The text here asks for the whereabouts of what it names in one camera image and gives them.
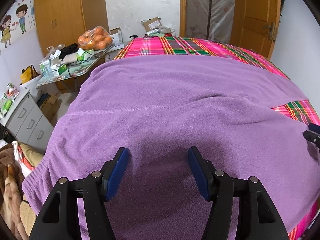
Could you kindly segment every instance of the cartoon girl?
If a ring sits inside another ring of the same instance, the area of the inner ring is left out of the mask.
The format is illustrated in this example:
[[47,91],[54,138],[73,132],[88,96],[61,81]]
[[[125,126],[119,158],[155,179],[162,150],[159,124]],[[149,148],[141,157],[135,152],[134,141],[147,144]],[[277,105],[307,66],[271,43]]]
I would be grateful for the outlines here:
[[5,48],[7,48],[7,41],[9,41],[9,45],[11,45],[10,31],[14,31],[17,28],[15,27],[14,29],[10,29],[10,23],[11,23],[11,15],[6,15],[3,20],[3,23],[0,26],[0,30],[2,31],[2,39],[0,40],[0,42],[5,43]]

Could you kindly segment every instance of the silver screw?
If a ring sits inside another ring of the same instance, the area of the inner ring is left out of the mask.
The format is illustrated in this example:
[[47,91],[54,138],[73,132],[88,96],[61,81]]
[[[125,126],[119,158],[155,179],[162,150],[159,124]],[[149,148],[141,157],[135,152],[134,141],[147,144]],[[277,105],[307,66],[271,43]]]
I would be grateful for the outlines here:
[[251,176],[250,177],[250,180],[253,182],[253,183],[257,183],[259,181],[259,179],[255,176]]
[[59,183],[60,183],[60,184],[64,184],[64,183],[66,183],[66,182],[67,182],[67,179],[66,179],[65,177],[59,179]]
[[224,175],[224,172],[222,170],[216,170],[215,174],[219,177],[222,177]]
[[100,171],[94,171],[93,173],[92,173],[92,177],[94,177],[94,178],[97,178],[97,177],[99,177],[101,175],[101,172]]

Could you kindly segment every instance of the brown blanket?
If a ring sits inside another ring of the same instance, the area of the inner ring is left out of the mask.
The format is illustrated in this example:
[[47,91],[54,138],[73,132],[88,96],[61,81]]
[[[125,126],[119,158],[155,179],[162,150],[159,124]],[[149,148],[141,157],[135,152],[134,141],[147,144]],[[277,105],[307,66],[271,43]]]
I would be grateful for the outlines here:
[[0,215],[18,240],[28,240],[20,218],[23,174],[14,162],[13,148],[0,149]]

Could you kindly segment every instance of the blue shirt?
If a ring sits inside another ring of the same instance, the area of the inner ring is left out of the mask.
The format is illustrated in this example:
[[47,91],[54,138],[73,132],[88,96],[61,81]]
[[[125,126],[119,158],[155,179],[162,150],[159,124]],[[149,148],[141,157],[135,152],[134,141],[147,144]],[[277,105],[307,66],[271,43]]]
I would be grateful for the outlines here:
[[22,24],[24,24],[26,22],[26,19],[25,19],[25,17],[21,17],[20,19],[19,19],[19,23],[22,25]]

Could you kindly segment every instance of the purple blanket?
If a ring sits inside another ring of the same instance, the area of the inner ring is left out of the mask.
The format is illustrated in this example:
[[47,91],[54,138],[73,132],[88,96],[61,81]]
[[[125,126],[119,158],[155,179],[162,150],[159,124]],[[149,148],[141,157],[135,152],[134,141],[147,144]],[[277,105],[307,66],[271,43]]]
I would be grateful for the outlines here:
[[[82,85],[23,190],[38,213],[58,178],[85,178],[127,147],[127,170],[107,204],[116,239],[201,239],[211,203],[187,161],[197,146],[230,176],[257,176],[291,231],[319,195],[320,168],[302,136],[307,126],[270,108],[306,99],[290,80],[232,59],[115,60]],[[230,239],[236,220],[234,210]]]

